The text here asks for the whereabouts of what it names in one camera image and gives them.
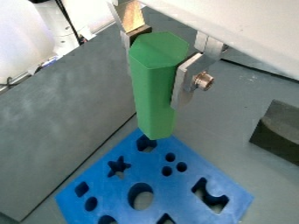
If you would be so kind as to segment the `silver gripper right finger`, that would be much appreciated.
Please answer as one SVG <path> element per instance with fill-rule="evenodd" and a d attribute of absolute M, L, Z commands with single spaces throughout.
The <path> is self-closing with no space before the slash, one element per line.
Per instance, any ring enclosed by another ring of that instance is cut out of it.
<path fill-rule="evenodd" d="M 186 57 L 176 69 L 170 100 L 174 110 L 189 102 L 196 89 L 206 91 L 210 88 L 213 77 L 208 69 L 228 50 L 224 43 L 200 31 L 196 33 L 193 47 L 197 52 Z"/>

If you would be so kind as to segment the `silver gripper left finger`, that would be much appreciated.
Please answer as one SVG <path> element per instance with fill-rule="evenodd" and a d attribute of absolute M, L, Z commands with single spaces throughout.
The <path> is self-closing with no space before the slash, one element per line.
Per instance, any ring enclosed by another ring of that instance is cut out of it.
<path fill-rule="evenodd" d="M 122 47 L 128 53 L 136 38 L 150 33 L 152 27 L 145 23 L 141 4 L 137 0 L 106 0 L 106 7 L 120 30 Z"/>

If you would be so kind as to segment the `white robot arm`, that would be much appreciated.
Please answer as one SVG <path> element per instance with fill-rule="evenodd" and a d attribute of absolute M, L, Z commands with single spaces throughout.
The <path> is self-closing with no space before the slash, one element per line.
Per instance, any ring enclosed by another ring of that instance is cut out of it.
<path fill-rule="evenodd" d="M 104 70 L 112 60 L 108 53 L 86 45 L 81 61 L 57 67 L 34 77 L 25 72 L 50 64 L 53 36 L 37 8 L 60 7 L 52 0 L 0 0 L 0 112 L 36 111 L 41 108 L 84 111 L 132 108 L 133 94 L 113 89 L 113 74 Z"/>

